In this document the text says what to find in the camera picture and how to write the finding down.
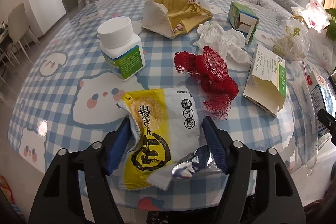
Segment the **gray floor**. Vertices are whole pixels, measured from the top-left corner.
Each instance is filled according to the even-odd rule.
[[[31,49],[26,51],[33,63],[57,32],[76,14],[77,8],[59,20],[47,32],[45,37],[40,39],[41,45],[35,44],[34,42],[29,44]],[[28,61],[23,52],[16,53],[16,56],[21,62],[21,66],[14,63],[16,67],[13,68],[11,64],[8,63],[10,70],[7,69],[3,76],[4,80],[14,89],[14,92],[12,92],[4,83],[0,83],[0,92],[4,96],[3,101],[0,99],[0,175],[3,175],[6,178],[13,191],[16,205],[21,209],[26,219],[28,219],[43,174],[27,163],[17,152],[15,152],[7,141],[8,125],[17,95],[21,90],[26,75],[32,67],[31,62]],[[86,218],[94,222],[88,198],[82,196],[82,201]],[[119,211],[125,222],[136,224],[146,223],[146,211],[129,208],[119,208]]]

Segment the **paper bag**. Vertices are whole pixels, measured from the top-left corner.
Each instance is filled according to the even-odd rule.
[[[145,0],[142,27],[173,39],[210,18],[205,0]]]

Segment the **white chair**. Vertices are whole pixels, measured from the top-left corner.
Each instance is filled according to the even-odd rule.
[[[23,53],[26,55],[28,60],[31,62],[20,39],[22,39],[23,36],[27,33],[34,40],[36,44],[40,44],[40,42],[36,38],[36,36],[32,33],[32,31],[29,29],[29,23],[26,17],[25,6],[23,3],[20,3],[10,12],[10,14],[8,15],[7,25],[8,25],[8,34],[10,38],[13,40],[13,45],[18,43]]]

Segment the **green plant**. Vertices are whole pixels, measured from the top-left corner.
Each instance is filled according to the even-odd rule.
[[[331,40],[336,40],[336,9],[335,8],[330,8],[326,9],[327,13],[331,15],[330,19],[330,24],[325,27],[327,29],[326,35],[329,37]]]

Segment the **plastic bag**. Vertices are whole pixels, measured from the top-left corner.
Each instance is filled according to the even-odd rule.
[[[241,32],[234,29],[224,31],[218,23],[205,22],[199,25],[197,33],[200,35],[196,42],[200,54],[203,54],[204,46],[209,46],[224,60],[229,54],[237,63],[252,65],[250,55],[242,49],[245,37]]]
[[[326,36],[326,31],[318,32],[311,28],[308,31],[310,51],[320,63],[322,68],[331,72],[336,66],[336,56],[333,52],[333,42]]]
[[[331,15],[328,14],[318,0],[309,0],[306,8],[301,6],[292,7],[294,15],[302,16],[309,28],[314,28],[320,32],[329,25]]]
[[[130,113],[136,140],[127,152],[120,188],[166,190],[175,163],[199,147],[200,122],[189,90],[126,92],[118,105]]]
[[[173,39],[210,18],[205,0],[145,0],[142,27]]]
[[[274,40],[273,52],[292,61],[302,61],[309,50],[308,29],[294,18],[282,21],[283,35]]]

